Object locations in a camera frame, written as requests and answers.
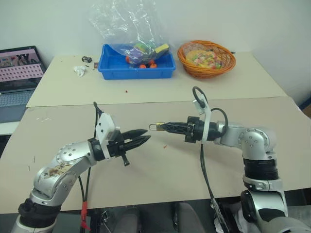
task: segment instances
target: orange wicker basket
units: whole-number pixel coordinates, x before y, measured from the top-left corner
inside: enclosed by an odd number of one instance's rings
[[[208,69],[198,67],[192,63],[187,62],[184,55],[184,48],[191,45],[192,43],[199,43],[204,45],[208,50],[213,50],[218,56],[221,57],[223,66],[220,69]],[[186,44],[183,44],[182,46],[179,47],[177,55],[180,62],[183,64],[185,71],[191,76],[198,79],[209,79],[217,75],[226,73],[232,70],[232,68],[235,66],[236,63],[235,57],[228,49],[222,47],[221,45],[215,44],[211,41],[205,40],[193,40]]]

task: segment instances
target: silver robotic arm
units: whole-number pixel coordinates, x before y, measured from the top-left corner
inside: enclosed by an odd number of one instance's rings
[[[213,141],[217,145],[235,147],[242,150],[244,186],[241,193],[243,216],[248,222],[256,223],[264,233],[300,233],[311,229],[302,222],[289,218],[282,180],[276,168],[276,135],[266,128],[245,128],[226,122],[210,122],[211,109],[204,93],[193,88],[194,104],[199,117],[189,116],[187,123],[168,122],[150,125],[151,130],[167,131],[185,135],[185,142]]]
[[[96,125],[97,139],[73,142],[61,148],[54,159],[40,169],[30,197],[20,205],[11,233],[51,233],[61,205],[77,178],[98,161],[121,156],[129,165],[126,152],[146,142],[147,130],[120,133],[111,116],[101,113]]]

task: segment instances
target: blue plastic tray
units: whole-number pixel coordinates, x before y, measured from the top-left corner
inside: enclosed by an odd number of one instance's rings
[[[176,69],[171,53],[155,60],[157,68],[132,68],[125,56],[114,51],[109,45],[103,45],[103,52],[98,64],[98,71],[104,79],[166,79]]]

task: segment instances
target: laptop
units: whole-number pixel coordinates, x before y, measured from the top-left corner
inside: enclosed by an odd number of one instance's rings
[[[45,70],[35,46],[0,50],[0,123],[21,120]]]

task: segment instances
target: orange ball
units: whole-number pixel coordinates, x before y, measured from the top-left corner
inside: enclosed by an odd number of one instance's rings
[[[150,68],[157,68],[157,65],[156,65],[156,63],[154,63],[154,64],[151,64],[151,65],[150,65]]]
[[[154,60],[150,60],[149,62],[148,62],[148,65],[152,65],[152,64],[154,64],[155,63],[155,61]]]

